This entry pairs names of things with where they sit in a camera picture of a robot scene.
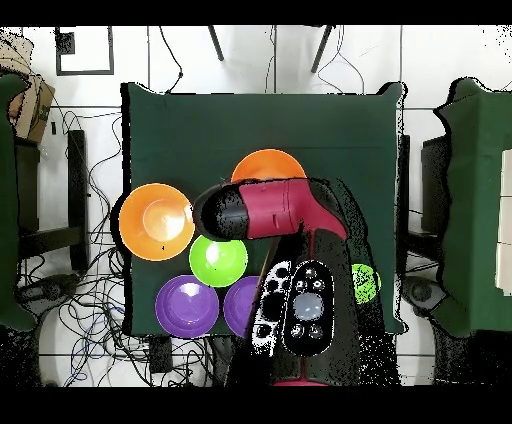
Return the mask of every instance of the black cable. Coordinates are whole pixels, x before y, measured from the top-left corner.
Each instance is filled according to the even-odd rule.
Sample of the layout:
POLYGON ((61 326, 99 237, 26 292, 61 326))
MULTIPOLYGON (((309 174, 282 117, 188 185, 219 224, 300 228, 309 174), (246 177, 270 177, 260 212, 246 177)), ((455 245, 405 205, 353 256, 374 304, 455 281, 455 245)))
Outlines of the black cable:
MULTIPOLYGON (((163 37, 163 39, 164 39, 165 44, 169 48, 169 46, 165 40, 165 37, 163 37)), ((175 60, 175 62, 177 63, 177 65, 180 68, 180 76, 178 78, 178 81, 179 81, 179 79, 183 76, 182 68, 179 65, 179 63, 176 61, 176 59, 174 58, 174 55, 172 54, 172 51, 170 50, 170 48, 169 48, 169 51, 171 52, 173 59, 175 60)), ((31 70, 30 66, 28 66, 28 64, 27 64, 27 67, 30 70, 31 75, 35 75, 33 73, 33 71, 31 70)), ((79 115, 76 115, 72 111, 68 111, 64 114, 62 111, 62 108, 60 107, 55 96, 53 96, 53 99, 55 100, 55 103, 57 104, 59 112, 62 116, 63 134, 69 133, 70 127, 73 125, 75 120, 77 121, 79 128, 81 128, 79 118, 88 119, 88 118, 95 118, 95 117, 100 117, 100 116, 114 115, 114 114, 118 113, 118 112, 116 112, 116 113, 107 113, 107 114, 94 115, 94 116, 79 116, 79 115), (72 114, 72 116, 73 116, 69 125, 66 122, 66 117, 67 117, 68 113, 72 114)), ((151 337, 132 337, 132 336, 124 335, 122 333, 122 327, 118 322, 119 318, 115 318, 112 313, 113 310, 117 310, 119 308, 118 305, 122 305, 122 303, 120 301, 114 299, 111 296, 111 292, 114 289, 114 287, 123 285, 123 283, 122 283, 123 282, 122 263, 121 263, 121 260, 119 257, 119 251, 115 246, 111 247, 105 251, 101 250, 103 247, 103 235, 106 233, 105 231, 103 231, 103 229, 104 229, 104 225, 105 225, 106 221, 109 218, 111 206, 110 206, 110 202, 109 202, 108 198, 106 197, 105 193, 99 188, 96 181, 94 180, 94 178, 92 176, 92 172, 96 168, 96 166, 98 166, 100 163, 104 163, 105 161, 112 159, 113 157, 117 156, 121 152, 121 143, 120 143, 119 138, 117 137, 117 134, 114 131, 115 122, 117 122, 117 120, 119 120, 120 118, 121 117, 115 119, 112 123, 112 131, 116 137, 116 140, 117 140, 118 146, 119 146, 118 151, 114 155, 112 155, 108 158, 105 158, 105 159, 101 160, 100 162, 96 163, 91 169, 89 169, 87 167, 85 158, 82 155, 80 155, 82 162, 83 162, 86 170, 88 171, 88 179, 87 179, 88 183, 91 186, 91 189, 98 195, 98 197, 100 199, 103 219, 100 221, 100 223, 95 227, 95 229, 93 231, 88 232, 89 237, 90 237, 90 243, 95 244, 98 242, 98 239, 100 239, 100 243, 99 243, 100 250, 99 250, 98 254, 95 256, 95 258, 92 259, 87 270, 84 272, 84 275, 82 275, 81 278, 85 279, 85 280, 81 281, 78 284, 77 289, 82 288, 82 287, 86 288, 86 286, 90 286, 90 287, 87 287, 86 291, 84 293, 76 293, 74 296, 70 297, 69 302, 64 302, 59 307, 60 321, 70 332, 72 332, 73 334, 76 334, 78 336, 78 339, 76 340, 76 342, 74 344, 72 354, 70 355, 70 359, 71 359, 70 365, 71 365, 72 374, 68 378, 68 381, 66 382, 66 386, 70 386, 75 381, 84 380, 85 378, 87 378, 87 376, 82 372, 82 370, 83 370, 84 366, 86 366, 86 365, 88 366, 88 360, 99 358, 106 354, 106 355, 110 356, 111 358, 113 358, 114 362, 109 367, 109 369, 106 371, 106 373, 102 376, 102 378, 99 381, 99 384, 101 384, 101 382, 103 381, 103 378, 105 376, 108 376, 108 373, 110 372, 110 370, 112 369, 112 367, 114 366, 114 364, 116 363, 117 360, 119 360, 121 358, 122 359, 128 358, 132 362, 132 365, 133 365, 136 373, 138 374, 139 378, 141 378, 141 380, 143 380, 147 385, 154 387, 154 385, 152 383, 152 379, 151 379, 151 381, 148 381, 148 379, 146 378, 147 364, 149 363, 149 357, 147 355, 147 352, 145 352, 145 350, 142 349, 143 354, 140 353, 141 345, 146 344, 151 337), (108 258, 108 266, 109 266, 109 270, 110 270, 111 274, 100 277, 99 276, 99 261, 103 257, 108 258), (89 271, 94 267, 94 265, 96 265, 96 275, 93 274, 92 277, 95 277, 95 278, 89 279, 89 277, 91 277, 91 275, 89 274, 89 271), (107 283, 111 284, 111 287, 109 289, 107 289, 107 283), (79 305, 82 308, 92 309, 92 313, 85 317, 80 317, 75 304, 79 305), (77 326, 80 329, 81 333, 76 331, 72 327, 70 327, 63 319, 62 311, 65 308, 67 308, 69 317, 71 317, 77 323, 77 326), (84 325, 84 323, 86 320, 90 320, 90 319, 92 319, 93 324, 88 325, 86 327, 84 325), (113 342, 114 351, 110 350, 110 347, 108 346, 109 342, 113 342), (137 343, 136 348, 131 347, 133 345, 133 342, 137 343), (80 349, 78 352, 76 352, 75 348, 77 346, 82 346, 82 345, 84 347, 82 349, 80 349), (98 349, 98 348, 101 348, 103 350, 103 352, 95 353, 96 349, 98 349), (78 364, 75 365, 75 360, 77 357, 80 357, 80 360, 79 360, 78 364), (144 376, 142 376, 141 373, 139 372, 137 363, 146 364, 144 376)), ((69 137, 70 137, 70 141, 72 143, 74 143, 75 146, 78 148, 73 136, 70 135, 69 137)), ((34 268, 30 273, 27 274, 27 270, 25 269, 25 276, 27 278, 29 278, 29 279, 30 278, 39 278, 39 277, 32 276, 32 274, 36 269, 39 269, 43 265, 45 259, 44 259, 44 257, 42 257, 41 259, 43 262, 39 266, 34 268)), ((185 383, 183 383, 183 381, 182 381, 182 382, 177 383, 177 385, 178 386, 191 385, 190 376, 192 375, 192 370, 190 369, 190 366, 194 365, 196 363, 199 363, 205 370, 205 381, 204 381, 203 385, 206 385, 208 378, 211 378, 212 380, 215 381, 215 378, 216 378, 215 373, 212 374, 209 370, 209 366, 212 363, 212 359, 211 359, 211 355, 208 353, 206 341, 204 341, 205 348, 203 348, 198 343, 197 340, 191 340, 189 342, 182 344, 181 346, 179 346, 177 348, 182 348, 182 347, 188 345, 189 343, 195 344, 196 347, 201 351, 201 355, 198 354, 198 352, 196 350, 192 349, 191 352, 189 352, 187 354, 185 365, 174 367, 174 369, 182 376, 183 381, 185 381, 185 383), (190 360, 190 357, 192 354, 196 355, 197 360, 195 360, 195 361, 190 360)))
POLYGON ((176 85, 178 84, 180 79, 183 78, 183 69, 182 69, 181 65, 178 63, 178 61, 176 60, 176 58, 174 57, 174 53, 172 52, 171 47, 169 46, 169 44, 167 43, 167 40, 165 39, 165 35, 164 35, 164 31, 163 31, 162 27, 159 25, 158 28, 160 28, 160 34, 162 35, 162 40, 164 40, 167 50, 169 50, 169 53, 171 53, 171 56, 172 56, 174 62, 176 63, 176 65, 178 65, 178 68, 180 68, 180 72, 178 73, 178 79, 176 80, 174 85, 169 90, 167 90, 165 92, 166 94, 170 94, 172 92, 172 90, 174 90, 174 87, 176 87, 176 85))
POLYGON ((41 258, 41 263, 39 265, 37 265, 36 267, 32 268, 32 271, 30 271, 30 273, 28 274, 28 281, 30 284, 32 284, 32 274, 34 274, 34 272, 36 270, 38 270, 39 268, 41 268, 46 262, 43 255, 37 255, 37 256, 39 256, 39 258, 41 258))
MULTIPOLYGON (((274 40, 272 40, 273 32, 274 32, 274 26, 271 25, 270 26, 270 37, 269 37, 269 39, 270 39, 270 42, 272 43, 272 45, 274 46, 274 40)), ((268 61, 267 76, 265 77, 265 94, 267 94, 267 89, 268 89, 268 74, 270 73, 270 64, 272 63, 273 60, 274 60, 274 55, 272 55, 272 57, 268 61)))
POLYGON ((321 76, 320 76, 320 72, 322 72, 325 68, 327 68, 327 66, 329 66, 332 62, 334 62, 334 60, 336 59, 336 56, 338 56, 338 53, 340 52, 341 50, 341 46, 343 45, 343 38, 345 37, 345 25, 340 25, 340 28, 338 29, 338 41, 336 43, 336 54, 332 57, 332 59, 327 62, 323 67, 322 69, 320 69, 318 72, 317 72, 317 77, 323 81, 325 84, 327 85, 330 85, 331 87, 335 88, 336 90, 338 90, 340 93, 343 93, 343 91, 341 90, 341 88, 338 88, 336 87, 334 84, 331 84, 329 81, 326 81, 324 80, 321 76))

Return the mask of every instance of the chair leg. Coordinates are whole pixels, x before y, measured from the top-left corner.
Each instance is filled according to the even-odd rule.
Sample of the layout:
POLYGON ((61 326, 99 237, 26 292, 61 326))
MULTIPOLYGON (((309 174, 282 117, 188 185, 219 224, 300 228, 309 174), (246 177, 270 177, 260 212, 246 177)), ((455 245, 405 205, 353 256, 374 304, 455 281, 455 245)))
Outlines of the chair leg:
POLYGON ((208 25, 208 30, 210 31, 210 36, 212 37, 213 45, 215 46, 215 51, 217 52, 217 57, 222 62, 224 60, 224 56, 222 55, 222 50, 220 49, 219 39, 217 38, 215 28, 213 25, 208 25))
POLYGON ((311 72, 314 74, 318 69, 318 64, 322 59, 322 55, 325 50, 325 46, 327 44, 327 40, 329 39, 329 35, 332 31, 332 25, 326 25, 324 35, 322 37, 322 41, 320 41, 320 46, 318 47, 318 51, 316 52, 315 61, 313 62, 313 67, 311 68, 311 72))

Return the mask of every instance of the metal frame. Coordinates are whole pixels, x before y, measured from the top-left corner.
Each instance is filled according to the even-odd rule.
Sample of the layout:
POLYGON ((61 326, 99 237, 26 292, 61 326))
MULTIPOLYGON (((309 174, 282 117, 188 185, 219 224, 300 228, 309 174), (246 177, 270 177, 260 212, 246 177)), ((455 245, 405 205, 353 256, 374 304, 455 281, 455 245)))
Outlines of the metal frame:
POLYGON ((55 45, 56 45, 56 70, 57 76, 61 75, 114 75, 114 38, 112 35, 112 27, 107 27, 108 31, 108 60, 109 60, 109 68, 108 69, 99 69, 93 71, 63 71, 61 68, 61 56, 63 54, 75 54, 74 49, 74 32, 66 32, 61 33, 60 27, 55 27, 55 45), (72 41, 72 46, 69 51, 67 50, 59 50, 59 47, 62 45, 62 38, 64 35, 69 36, 72 41))
MULTIPOLYGON (((318 28, 320 25, 308 25, 318 28)), ((314 74, 318 70, 318 64, 322 59, 322 55, 324 54, 325 46, 327 45, 327 41, 329 40, 329 35, 331 34, 332 29, 336 25, 326 25, 324 30, 324 35, 322 36, 322 40, 320 41, 320 45, 318 46, 318 51, 316 52, 315 61, 313 62, 313 67, 311 68, 311 72, 314 74)), ((213 25, 208 25, 208 30, 210 31, 210 36, 212 37, 213 45, 215 46, 215 51, 217 52, 217 57, 222 62, 224 60, 224 55, 222 54, 222 50, 220 48, 219 39, 217 38, 217 33, 215 32, 215 28, 213 25)), ((276 71, 277 71, 277 60, 276 60, 276 50, 277 50, 277 25, 274 25, 274 93, 276 92, 276 71)))

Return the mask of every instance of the black stand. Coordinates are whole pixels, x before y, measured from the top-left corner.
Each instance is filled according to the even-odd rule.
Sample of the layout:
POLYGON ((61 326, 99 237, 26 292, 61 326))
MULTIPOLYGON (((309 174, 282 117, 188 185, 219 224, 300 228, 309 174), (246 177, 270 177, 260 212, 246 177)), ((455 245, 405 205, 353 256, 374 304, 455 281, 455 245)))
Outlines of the black stand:
POLYGON ((24 233, 20 236, 19 258, 26 259, 70 246, 71 267, 86 271, 89 266, 87 240, 87 172, 85 135, 68 132, 68 222, 69 227, 24 233))
MULTIPOLYGON (((319 27, 319 25, 308 25, 313 27, 319 27)), ((320 46, 318 47, 318 51, 315 56, 315 61, 313 62, 313 67, 311 68, 311 72, 315 73, 318 69, 318 64, 322 59, 322 55, 324 54, 325 46, 327 44, 327 40, 329 39, 329 35, 331 34, 332 29, 335 25, 326 25, 324 30, 324 35, 322 37, 322 41, 320 41, 320 46)), ((208 30, 210 31, 210 36, 212 37, 213 45, 215 47, 215 51, 217 52, 217 57, 222 62, 224 60, 224 55, 222 54, 222 50, 220 48, 219 39, 217 38, 217 33, 215 32, 215 28, 213 25, 208 25, 208 30)), ((277 25, 274 25, 274 93, 276 92, 276 50, 277 50, 277 25)))
POLYGON ((318 51, 316 52, 315 61, 313 62, 313 67, 311 68, 311 73, 315 73, 318 69, 318 64, 322 59, 322 55, 324 54, 325 46, 327 44, 327 40, 329 39, 329 35, 331 34, 334 25, 326 25, 324 30, 324 35, 322 36, 322 41, 320 41, 320 46, 318 46, 318 51))
POLYGON ((208 25, 208 31, 210 31, 210 36, 212 37, 213 45, 215 46, 215 51, 217 52, 217 57, 222 62, 224 60, 224 55, 222 54, 219 39, 217 38, 217 33, 215 32, 213 25, 208 25))

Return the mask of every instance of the bowl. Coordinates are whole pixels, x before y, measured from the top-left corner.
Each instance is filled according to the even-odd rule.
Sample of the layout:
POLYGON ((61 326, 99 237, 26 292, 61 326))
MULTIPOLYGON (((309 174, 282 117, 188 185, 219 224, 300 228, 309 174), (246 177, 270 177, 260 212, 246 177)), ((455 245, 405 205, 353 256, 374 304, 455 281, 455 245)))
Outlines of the bowl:
POLYGON ((194 230, 189 200, 166 184, 136 188, 119 212, 119 232, 124 245, 134 255, 149 261, 179 255, 192 240, 194 230))
POLYGON ((211 287, 233 284, 244 274, 247 261, 247 249, 241 240, 218 242, 199 236, 189 253, 192 273, 211 287))
POLYGON ((257 150, 236 166, 231 181, 255 178, 306 178, 306 173, 293 156, 276 149, 257 150))
POLYGON ((252 304, 258 289, 258 276, 244 277, 233 284, 224 298, 224 319, 239 337, 245 336, 252 304))
POLYGON ((169 334, 193 339, 207 333, 219 316, 215 289, 193 275, 169 280, 158 292, 155 313, 160 326, 169 334))

